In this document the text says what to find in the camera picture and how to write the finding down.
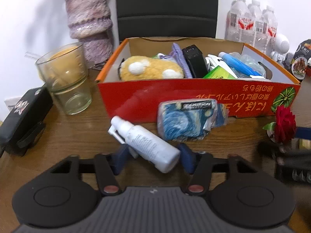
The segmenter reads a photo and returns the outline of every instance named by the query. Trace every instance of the white power strip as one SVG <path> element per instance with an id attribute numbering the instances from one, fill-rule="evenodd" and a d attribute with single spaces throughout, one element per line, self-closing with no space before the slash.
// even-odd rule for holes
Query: white power strip
<path id="1" fill-rule="evenodd" d="M 8 99 L 4 99 L 4 103 L 9 109 L 9 111 L 11 111 L 12 109 L 14 109 L 15 105 L 19 102 L 20 99 L 21 99 L 21 96 L 8 98 Z"/>

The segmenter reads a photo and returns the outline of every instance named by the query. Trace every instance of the green package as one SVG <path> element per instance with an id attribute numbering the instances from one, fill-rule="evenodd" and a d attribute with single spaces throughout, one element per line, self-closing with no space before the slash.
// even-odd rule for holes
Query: green package
<path id="1" fill-rule="evenodd" d="M 207 75 L 203 77 L 204 79 L 235 79 L 231 74 L 229 74 L 221 66 L 215 67 Z"/>

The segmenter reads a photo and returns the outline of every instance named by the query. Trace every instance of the red flower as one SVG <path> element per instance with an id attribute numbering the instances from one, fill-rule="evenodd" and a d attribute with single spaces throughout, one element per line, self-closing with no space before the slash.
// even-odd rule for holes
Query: red flower
<path id="1" fill-rule="evenodd" d="M 288 142 L 294 138 L 296 133 L 295 115 L 290 108 L 283 105 L 276 108 L 276 125 L 274 128 L 277 143 Z"/>

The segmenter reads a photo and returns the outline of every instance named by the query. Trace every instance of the chair backrest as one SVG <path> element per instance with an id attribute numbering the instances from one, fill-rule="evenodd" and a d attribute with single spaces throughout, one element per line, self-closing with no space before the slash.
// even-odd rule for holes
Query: chair backrest
<path id="1" fill-rule="evenodd" d="M 116 0 L 127 37 L 215 37 L 218 0 Z"/>

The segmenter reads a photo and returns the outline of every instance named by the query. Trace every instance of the table surface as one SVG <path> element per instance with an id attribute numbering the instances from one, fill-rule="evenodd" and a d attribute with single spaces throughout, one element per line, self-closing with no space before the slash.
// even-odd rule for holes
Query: table surface
<path id="1" fill-rule="evenodd" d="M 97 71 L 90 71 L 90 79 Z M 311 79 L 305 78 L 293 103 L 298 126 L 311 126 Z M 35 147 L 24 157 L 4 154 L 0 159 L 0 231 L 11 232 L 19 223 L 11 206 L 13 194 L 25 183 L 45 171 L 61 159 L 71 154 L 81 158 L 92 158 L 97 153 L 111 153 L 118 149 L 119 143 L 108 134 L 110 118 L 107 116 L 97 86 L 92 86 L 92 103 L 82 113 L 66 116 L 55 106 L 48 113 L 46 130 Z M 188 142 L 192 150 L 208 151 L 215 157 L 226 158 L 229 153 L 239 154 L 254 165 L 271 172 L 274 163 L 263 160 L 256 152 L 256 144 L 267 139 L 262 127 L 273 121 L 274 117 L 236 119 L 229 118 L 224 127 L 214 128 L 203 140 Z M 155 123 L 142 124 L 156 134 Z M 224 181 L 222 173 L 213 174 L 211 188 Z M 95 177 L 84 174 L 83 180 L 97 188 Z M 146 160 L 138 158 L 127 163 L 117 176 L 122 187 L 134 186 L 185 186 L 189 181 L 180 165 L 168 174 L 162 174 Z M 295 188 L 298 200 L 296 210 L 290 220 L 290 227 L 296 232 L 311 232 L 311 200 L 308 188 Z"/>

